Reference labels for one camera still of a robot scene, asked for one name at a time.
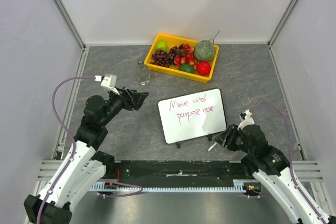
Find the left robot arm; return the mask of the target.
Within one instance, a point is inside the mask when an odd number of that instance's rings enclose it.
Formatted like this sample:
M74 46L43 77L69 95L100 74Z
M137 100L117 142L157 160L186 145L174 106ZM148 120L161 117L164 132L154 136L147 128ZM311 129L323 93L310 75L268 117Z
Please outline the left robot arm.
M148 95L117 88L109 91L108 99L93 95L86 100L84 116L62 164L36 196L28 195L24 201L31 223L70 223L92 185L114 175L114 157L99 150L108 134L106 126L121 110L138 110Z

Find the small whiteboard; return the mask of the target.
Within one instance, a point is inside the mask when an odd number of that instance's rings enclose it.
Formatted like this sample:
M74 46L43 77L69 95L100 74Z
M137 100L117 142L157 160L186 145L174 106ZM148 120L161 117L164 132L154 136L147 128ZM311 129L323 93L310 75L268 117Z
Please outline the small whiteboard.
M166 144L208 136L227 128L219 88L162 99L157 107Z

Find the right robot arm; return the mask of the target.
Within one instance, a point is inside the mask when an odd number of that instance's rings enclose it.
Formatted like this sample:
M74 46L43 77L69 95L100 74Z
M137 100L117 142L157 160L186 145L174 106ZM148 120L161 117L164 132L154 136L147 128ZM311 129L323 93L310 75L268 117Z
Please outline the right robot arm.
M242 151L240 172L265 187L292 223L335 223L310 196L282 151L270 145L259 125L239 129L231 124L223 132L210 134L209 141L230 151Z

